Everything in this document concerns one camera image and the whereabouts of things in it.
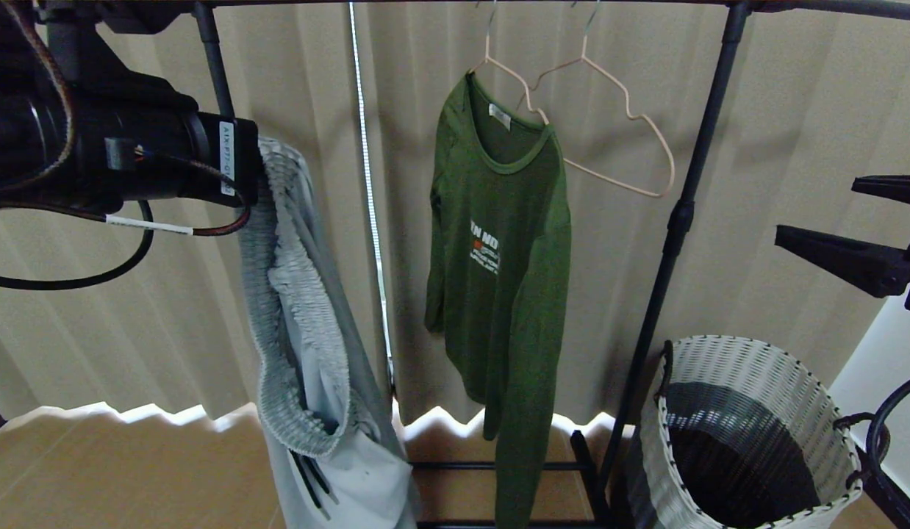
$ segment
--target woven basket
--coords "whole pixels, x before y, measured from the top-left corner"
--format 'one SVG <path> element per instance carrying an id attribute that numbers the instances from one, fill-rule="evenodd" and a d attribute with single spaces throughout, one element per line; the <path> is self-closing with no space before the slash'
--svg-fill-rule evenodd
<path id="1" fill-rule="evenodd" d="M 634 527 L 828 527 L 861 495 L 857 449 L 814 376 L 755 339 L 667 343 L 624 469 Z"/>

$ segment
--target floor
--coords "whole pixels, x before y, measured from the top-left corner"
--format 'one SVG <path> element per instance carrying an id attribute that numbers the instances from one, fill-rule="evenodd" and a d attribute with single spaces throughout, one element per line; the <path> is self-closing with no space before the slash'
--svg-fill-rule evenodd
<path id="1" fill-rule="evenodd" d="M 479 421 L 453 433 L 444 421 L 404 432 L 412 460 L 490 460 Z M 602 445 L 606 429 L 593 428 Z M 573 460 L 554 428 L 550 460 Z M 493 472 L 417 472 L 426 519 L 489 519 Z M 545 472 L 535 519 L 589 513 L 575 472 Z M 256 409 L 217 421 L 199 409 L 177 415 L 155 406 L 117 414 L 105 405 L 38 409 L 0 430 L 0 528 L 284 528 Z M 864 497 L 835 529 L 892 523 Z"/>

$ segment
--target clothes hanger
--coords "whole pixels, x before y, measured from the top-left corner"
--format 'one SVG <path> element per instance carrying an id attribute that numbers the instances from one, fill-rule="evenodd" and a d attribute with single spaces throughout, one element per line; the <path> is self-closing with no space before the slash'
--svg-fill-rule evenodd
<path id="1" fill-rule="evenodd" d="M 646 114 L 638 114 L 637 116 L 634 116 L 631 113 L 631 108 L 630 108 L 631 96 L 628 93 L 628 88 L 626 88 L 626 86 L 624 86 L 624 84 L 622 84 L 621 81 L 617 80 L 614 75 L 610 74 L 608 71 L 605 71 L 601 66 L 599 66 L 599 64 L 596 64 L 589 57 L 586 57 L 586 47 L 587 47 L 587 44 L 589 44 L 589 30 L 590 30 L 590 27 L 592 27 L 592 20 L 595 19 L 595 14 L 599 11 L 599 2 L 600 2 L 600 0 L 595 1 L 595 10 L 592 11 L 592 16 L 589 17 L 589 21 L 586 23 L 586 30 L 582 36 L 582 54 L 579 54 L 579 57 L 575 58 L 574 60 L 564 62 L 564 63 L 560 64 L 559 66 L 551 68 L 550 70 L 543 71 L 543 73 L 540 74 L 540 77 L 537 77 L 537 83 L 533 86 L 532 90 L 523 91 L 523 95 L 521 96 L 521 101 L 517 101 L 517 107 L 519 107 L 520 104 L 522 103 L 523 99 L 526 98 L 526 106 L 528 108 L 530 108 L 530 93 L 532 93 L 532 91 L 536 91 L 537 88 L 540 87 L 540 81 L 543 80 L 543 77 L 545 77 L 545 75 L 547 73 L 553 73 L 554 71 L 562 70 L 563 68 L 566 68 L 567 66 L 572 66 L 573 64 L 577 64 L 580 62 L 585 63 L 587 66 L 589 66 L 593 70 L 598 71 L 600 74 L 605 76 L 608 80 L 615 83 L 615 86 L 619 87 L 623 91 L 623 93 L 626 94 L 626 116 L 629 118 L 629 120 L 632 120 L 632 121 L 644 120 L 648 124 L 648 126 L 651 128 L 651 130 L 654 131 L 654 135 L 657 136 L 658 142 L 660 142 L 661 147 L 663 147 L 663 149 L 664 149 L 664 154 L 667 155 L 667 164 L 670 167 L 670 176 L 669 176 L 669 178 L 667 178 L 667 186 L 661 192 L 641 190 L 640 187 L 634 187 L 634 185 L 623 183 L 623 181 L 615 180 L 614 178 L 610 178 L 610 177 L 607 177 L 606 175 L 599 174 L 598 172 L 595 172 L 594 170 L 590 170 L 590 168 L 583 167 L 583 165 L 577 164 L 576 162 L 569 160 L 569 158 L 563 158 L 563 161 L 566 161 L 567 164 L 572 165 L 574 168 L 577 168 L 577 170 L 581 170 L 596 178 L 600 178 L 602 180 L 608 181 L 610 184 L 619 185 L 619 187 L 624 187 L 626 190 L 634 191 L 636 193 L 639 193 L 640 195 L 645 195 L 645 197 L 661 198 L 661 197 L 664 197 L 664 195 L 666 195 L 667 192 L 670 191 L 671 187 L 673 187 L 674 172 L 675 172 L 674 171 L 674 155 L 672 153 L 670 153 L 670 147 L 667 146 L 667 141 L 664 140 L 664 135 L 661 134 L 661 131 L 657 129 L 657 125 L 654 124 L 654 121 L 652 121 L 652 118 L 649 118 Z"/>
<path id="2" fill-rule="evenodd" d="M 475 3 L 475 8 L 477 8 L 479 4 L 481 4 L 481 0 L 478 0 L 478 2 Z M 516 80 L 520 81 L 521 84 L 523 84 L 523 94 L 526 95 L 526 109 L 530 112 L 540 114 L 540 117 L 543 119 L 543 124 L 548 125 L 550 124 L 550 121 L 548 118 L 546 118 L 546 113 L 543 112 L 543 110 L 540 108 L 530 107 L 530 87 L 528 84 L 526 84 L 526 81 L 523 80 L 523 77 L 516 73 L 516 71 L 511 70 L 503 64 L 499 63 L 498 60 L 496 60 L 494 57 L 491 57 L 491 26 L 493 23 L 495 23 L 495 14 L 497 12 L 498 0 L 493 0 L 491 18 L 488 19 L 488 30 L 484 33 L 484 58 L 480 63 L 478 63 L 478 66 L 469 70 L 468 73 L 475 73 L 476 70 L 485 64 L 491 64 L 492 66 L 498 67 L 502 71 L 506 71 L 506 73 L 511 75 L 511 77 L 515 78 Z"/>

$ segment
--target curtain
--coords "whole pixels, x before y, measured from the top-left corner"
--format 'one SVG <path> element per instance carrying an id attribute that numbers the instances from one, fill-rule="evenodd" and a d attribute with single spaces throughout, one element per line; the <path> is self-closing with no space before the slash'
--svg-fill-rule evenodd
<path id="1" fill-rule="evenodd" d="M 380 298 L 367 214 L 354 56 L 346 4 L 224 7 L 215 11 L 237 116 L 299 148 L 315 178 L 371 367 L 386 386 Z M 196 20 L 156 36 L 98 27 L 130 68 L 168 79 L 216 112 Z M 152 202 L 155 220 L 209 226 L 227 208 Z M 137 207 L 129 211 L 137 214 Z M 123 261 L 140 232 L 35 212 L 0 212 L 0 275 L 75 278 Z M 254 351 L 234 237 L 155 235 L 128 275 L 71 292 L 0 289 L 0 411 L 69 409 L 99 401 L 119 411 L 202 404 L 211 417 L 254 400 Z"/>
<path id="2" fill-rule="evenodd" d="M 492 54 L 533 83 L 578 56 L 594 3 L 498 3 Z M 491 4 L 355 7 L 395 384 L 404 422 L 432 406 L 467 421 L 441 339 L 422 325 L 429 271 L 429 185 L 439 110 L 483 57 Z M 662 200 L 567 168 L 573 254 L 556 412 L 579 424 L 615 413 L 720 50 L 726 9 L 603 3 L 590 57 L 653 117 L 678 168 Z M 507 107 L 522 93 L 482 67 Z M 639 187 L 663 187 L 653 134 L 624 118 L 623 95 L 582 65 L 534 94 L 564 154 Z M 664 339 L 734 334 L 797 355 L 832 382 L 882 301 L 773 245 L 780 223 L 905 248 L 910 206 L 850 191 L 852 178 L 910 173 L 910 23 L 815 12 L 756 14 L 671 281 L 653 350 Z"/>

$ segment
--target clothing rack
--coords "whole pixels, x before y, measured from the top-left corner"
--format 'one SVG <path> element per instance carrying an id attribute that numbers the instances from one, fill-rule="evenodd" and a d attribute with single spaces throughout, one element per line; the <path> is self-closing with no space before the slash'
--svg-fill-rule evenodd
<path id="1" fill-rule="evenodd" d="M 226 71 L 223 69 L 223 56 L 220 52 L 220 39 L 217 34 L 216 22 L 213 19 L 212 8 L 222 6 L 236 6 L 236 4 L 316 4 L 332 3 L 338 0 L 216 0 L 212 2 L 196 2 L 194 16 L 200 29 L 201 40 L 207 53 L 210 76 L 217 95 L 221 114 L 233 117 L 233 103 L 230 98 L 229 84 L 226 80 Z M 365 2 L 378 2 L 384 0 L 364 0 Z M 410 0 L 417 2 L 431 2 L 434 0 Z M 610 499 L 606 496 L 606 488 L 611 478 L 612 467 L 619 456 L 622 445 L 624 425 L 628 422 L 629 415 L 639 397 L 639 380 L 648 358 L 648 352 L 657 328 L 657 320 L 664 305 L 664 296 L 670 285 L 670 277 L 674 271 L 677 257 L 684 245 L 684 238 L 693 224 L 697 188 L 703 176 L 703 167 L 706 164 L 707 154 L 713 142 L 720 110 L 723 108 L 723 97 L 730 75 L 733 71 L 737 48 L 743 36 L 747 17 L 754 13 L 774 13 L 787 10 L 815 10 L 840 13 L 857 14 L 879 18 L 891 18 L 910 21 L 910 4 L 892 2 L 888 0 L 606 0 L 606 2 L 649 2 L 649 3 L 693 3 L 693 4 L 722 4 L 727 6 L 726 26 L 723 30 L 723 46 L 720 48 L 720 57 L 713 73 L 710 94 L 703 110 L 700 130 L 694 144 L 693 155 L 687 168 L 687 178 L 681 190 L 681 197 L 674 205 L 667 222 L 667 238 L 654 286 L 648 301 L 648 307 L 641 323 L 639 339 L 634 346 L 634 355 L 628 369 L 626 387 L 624 388 L 622 402 L 615 416 L 615 425 L 612 429 L 609 445 L 602 458 L 601 468 L 595 464 L 590 450 L 586 445 L 585 436 L 576 430 L 570 436 L 570 446 L 576 455 L 576 462 L 547 462 L 543 469 L 547 472 L 579 472 L 583 485 L 587 490 L 593 520 L 572 520 L 572 522 L 532 522 L 532 529 L 562 529 L 576 527 L 617 527 L 611 516 Z M 417 461 L 412 462 L 415 469 L 444 469 L 445 471 L 459 471 L 472 469 L 478 471 L 492 471 L 495 465 L 489 461 Z M 490 529 L 495 527 L 493 522 L 419 522 L 422 529 Z"/>

